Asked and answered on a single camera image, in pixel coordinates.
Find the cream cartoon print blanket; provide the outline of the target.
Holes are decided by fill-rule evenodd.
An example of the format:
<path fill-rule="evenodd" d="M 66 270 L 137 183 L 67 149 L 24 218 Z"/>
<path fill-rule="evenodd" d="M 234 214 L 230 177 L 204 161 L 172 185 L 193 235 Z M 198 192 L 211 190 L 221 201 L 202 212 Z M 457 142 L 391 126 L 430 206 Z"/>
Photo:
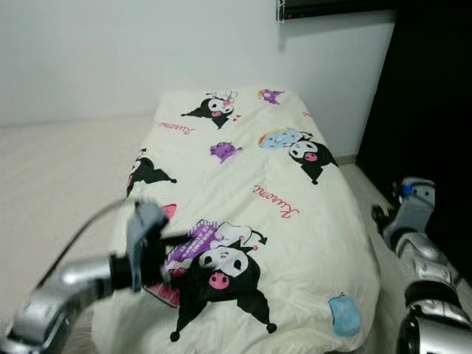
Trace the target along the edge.
<path fill-rule="evenodd" d="M 128 175 L 162 205 L 176 284 L 94 306 L 107 354 L 326 354 L 357 350 L 380 270 L 348 186 L 293 92 L 162 95 Z"/>

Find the black wardrobe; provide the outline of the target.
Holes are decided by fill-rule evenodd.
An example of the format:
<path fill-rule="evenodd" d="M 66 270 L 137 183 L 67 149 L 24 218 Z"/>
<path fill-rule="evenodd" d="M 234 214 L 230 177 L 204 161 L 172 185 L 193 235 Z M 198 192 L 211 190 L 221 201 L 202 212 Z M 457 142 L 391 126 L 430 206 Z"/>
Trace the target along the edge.
<path fill-rule="evenodd" d="M 397 0 L 356 162 L 384 195 L 432 180 L 428 235 L 443 249 L 472 240 L 472 0 Z"/>

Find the black wall-mounted panel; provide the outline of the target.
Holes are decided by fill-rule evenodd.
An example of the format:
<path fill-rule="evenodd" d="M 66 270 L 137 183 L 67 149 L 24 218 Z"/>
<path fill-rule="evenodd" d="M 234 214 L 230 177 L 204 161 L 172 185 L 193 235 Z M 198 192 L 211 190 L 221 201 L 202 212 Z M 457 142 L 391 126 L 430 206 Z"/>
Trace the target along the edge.
<path fill-rule="evenodd" d="M 276 0 L 276 21 L 391 10 L 398 0 Z"/>

